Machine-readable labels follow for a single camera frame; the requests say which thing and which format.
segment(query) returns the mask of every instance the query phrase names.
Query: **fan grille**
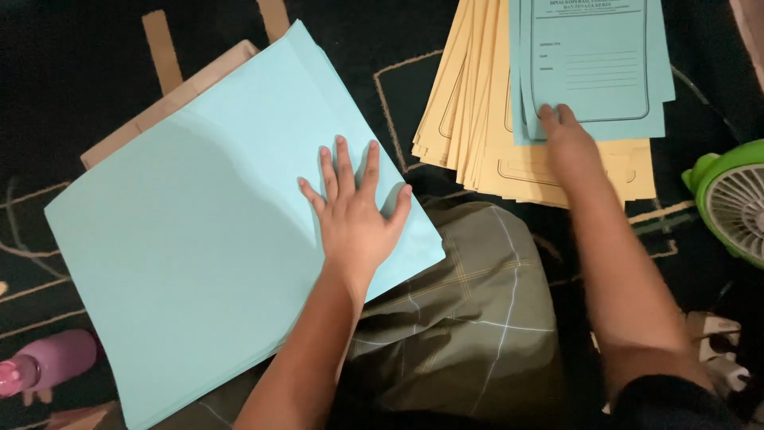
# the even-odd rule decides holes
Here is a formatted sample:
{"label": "fan grille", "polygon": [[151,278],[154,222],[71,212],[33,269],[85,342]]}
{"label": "fan grille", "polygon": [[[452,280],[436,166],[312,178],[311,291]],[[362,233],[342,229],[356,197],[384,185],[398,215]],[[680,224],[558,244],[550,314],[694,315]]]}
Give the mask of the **fan grille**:
{"label": "fan grille", "polygon": [[742,166],[714,179],[706,210],[725,239],[764,262],[764,165]]}

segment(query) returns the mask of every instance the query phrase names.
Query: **finger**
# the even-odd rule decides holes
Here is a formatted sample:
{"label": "finger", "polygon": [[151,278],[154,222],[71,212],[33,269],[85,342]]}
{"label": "finger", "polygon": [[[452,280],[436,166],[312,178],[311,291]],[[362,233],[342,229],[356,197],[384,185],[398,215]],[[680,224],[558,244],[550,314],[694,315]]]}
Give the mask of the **finger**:
{"label": "finger", "polygon": [[325,146],[321,147],[321,175],[324,177],[326,200],[331,203],[337,200],[337,174],[332,165],[332,152]]}
{"label": "finger", "polygon": [[403,226],[406,225],[409,212],[411,212],[411,185],[406,184],[398,191],[395,209],[387,221],[388,224],[400,234],[403,231]]}
{"label": "finger", "polygon": [[573,109],[571,109],[570,106],[560,103],[557,105],[557,112],[560,112],[560,123],[561,124],[575,124],[578,121],[575,118],[575,115],[573,114]]}
{"label": "finger", "polygon": [[339,172],[339,196],[353,195],[355,193],[353,165],[350,164],[348,141],[342,136],[337,136],[337,171]]}
{"label": "finger", "polygon": [[316,215],[319,215],[326,207],[324,197],[321,197],[321,194],[316,193],[316,190],[313,190],[313,187],[310,186],[305,178],[297,178],[297,183],[299,184],[299,190],[303,193],[303,196],[305,196],[313,206]]}
{"label": "finger", "polygon": [[539,118],[541,119],[541,125],[546,130],[547,135],[551,135],[552,131],[560,125],[560,122],[555,116],[555,111],[553,111],[552,107],[546,103],[539,109]]}
{"label": "finger", "polygon": [[380,144],[377,141],[371,141],[369,150],[366,154],[366,170],[364,178],[361,180],[361,191],[364,194],[374,195],[377,193],[377,184],[380,181]]}

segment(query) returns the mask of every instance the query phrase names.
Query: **light blue folder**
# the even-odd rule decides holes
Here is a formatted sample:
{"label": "light blue folder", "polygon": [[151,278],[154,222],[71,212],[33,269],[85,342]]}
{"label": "light blue folder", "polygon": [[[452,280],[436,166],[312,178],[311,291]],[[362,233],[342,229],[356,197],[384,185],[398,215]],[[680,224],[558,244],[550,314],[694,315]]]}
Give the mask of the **light blue folder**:
{"label": "light blue folder", "polygon": [[675,94],[659,0],[510,4],[510,20],[520,15],[520,55],[510,61],[522,102],[514,106],[528,132],[516,145],[545,139],[536,116],[543,103],[570,105],[598,141],[665,134],[662,102]]}
{"label": "light blue folder", "polygon": [[[319,146],[332,147],[337,134],[358,168],[374,134],[298,21],[46,208],[130,430],[165,419],[283,342],[323,260],[297,177],[320,188]],[[378,206],[402,184],[383,153]],[[414,200],[367,300],[443,258]]]}

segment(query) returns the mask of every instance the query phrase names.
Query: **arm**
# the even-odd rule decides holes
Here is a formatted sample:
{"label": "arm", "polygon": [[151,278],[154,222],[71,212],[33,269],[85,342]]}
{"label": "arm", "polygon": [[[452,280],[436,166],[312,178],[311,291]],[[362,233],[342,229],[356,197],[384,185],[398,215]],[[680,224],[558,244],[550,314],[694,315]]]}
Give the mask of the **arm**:
{"label": "arm", "polygon": [[539,113],[548,159],[568,195],[586,302],[600,344],[611,400],[632,380],[681,376],[710,389],[663,278],[623,214],[594,140],[566,105]]}
{"label": "arm", "polygon": [[344,138],[337,138],[339,174],[321,148],[326,200],[302,178],[300,189],[321,226],[325,261],[294,329],[252,390],[234,430],[319,428],[334,399],[348,343],[361,315],[374,272],[393,252],[411,209],[411,187],[398,194],[385,220],[374,200],[379,144],[369,145],[358,190]]}

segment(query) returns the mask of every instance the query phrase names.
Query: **hand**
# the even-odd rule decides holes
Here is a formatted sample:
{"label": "hand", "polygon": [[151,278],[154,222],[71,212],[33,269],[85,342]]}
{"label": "hand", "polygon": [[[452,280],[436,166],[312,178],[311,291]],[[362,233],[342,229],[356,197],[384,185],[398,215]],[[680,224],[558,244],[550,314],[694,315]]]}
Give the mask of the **hand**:
{"label": "hand", "polygon": [[547,163],[568,195],[607,183],[600,151],[594,139],[581,127],[568,105],[557,105],[557,120],[550,105],[541,106],[539,118],[546,130]]}
{"label": "hand", "polygon": [[411,186],[400,189],[393,215],[386,220],[374,198],[379,182],[379,143],[369,144],[366,171],[357,190],[348,142],[342,136],[337,137],[337,162],[339,175],[332,166],[331,152],[321,147],[326,199],[303,178],[299,188],[319,218],[325,269],[338,271],[354,288],[368,288],[374,272],[398,243],[411,211]]}

